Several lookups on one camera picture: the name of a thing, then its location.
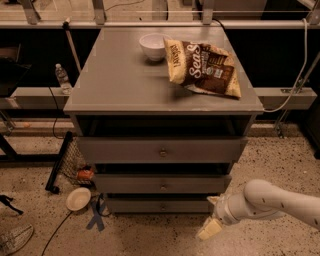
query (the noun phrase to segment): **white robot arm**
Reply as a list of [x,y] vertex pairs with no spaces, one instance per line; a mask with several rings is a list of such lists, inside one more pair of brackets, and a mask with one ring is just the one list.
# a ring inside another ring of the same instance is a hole
[[320,198],[289,192],[265,180],[249,181],[242,193],[208,200],[214,205],[214,212],[197,233],[202,240],[220,232],[223,224],[236,224],[242,219],[276,219],[285,213],[320,230]]

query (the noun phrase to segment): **plastic bottle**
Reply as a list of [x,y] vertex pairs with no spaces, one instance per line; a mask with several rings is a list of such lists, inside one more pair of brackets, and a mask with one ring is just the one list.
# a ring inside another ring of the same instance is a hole
[[61,64],[57,63],[55,73],[62,89],[62,93],[69,95],[72,91],[72,85],[69,81],[67,71],[61,66]]

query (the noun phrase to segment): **snack bag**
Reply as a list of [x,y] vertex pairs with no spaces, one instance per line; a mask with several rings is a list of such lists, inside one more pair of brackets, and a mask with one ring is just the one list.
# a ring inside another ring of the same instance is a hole
[[232,54],[210,44],[164,40],[170,82],[205,94],[240,98]]

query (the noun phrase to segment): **chest of drawers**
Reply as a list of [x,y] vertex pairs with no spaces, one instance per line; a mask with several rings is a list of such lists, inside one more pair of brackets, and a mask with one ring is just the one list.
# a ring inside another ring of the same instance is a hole
[[140,49],[151,32],[233,52],[220,27],[103,28],[64,111],[110,212],[210,212],[207,196],[226,191],[263,107],[234,52],[240,99],[170,83],[166,61]]

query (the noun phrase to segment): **terrazzo floor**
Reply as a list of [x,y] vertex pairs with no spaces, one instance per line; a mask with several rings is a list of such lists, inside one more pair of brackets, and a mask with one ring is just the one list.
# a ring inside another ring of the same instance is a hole
[[[231,171],[226,193],[238,193],[246,182],[260,178],[289,191],[320,197],[320,161],[313,157],[313,149],[299,129],[284,129],[286,137],[280,139],[270,125],[254,127]],[[49,135],[23,136],[21,129],[6,139],[18,153],[55,153],[62,143]],[[93,217],[91,206],[70,215],[66,207],[68,194],[79,185],[59,174],[60,193],[47,192],[51,170],[52,165],[0,166],[0,194],[13,197],[12,204],[24,211],[18,215],[0,204],[0,233],[27,223],[34,226],[29,242],[14,255],[320,255],[320,232],[290,215],[276,220],[244,220],[224,227],[206,241],[195,237],[206,214],[109,215],[102,217],[102,231],[96,224],[87,229]],[[91,188],[91,193],[92,200],[97,200],[98,192]]]

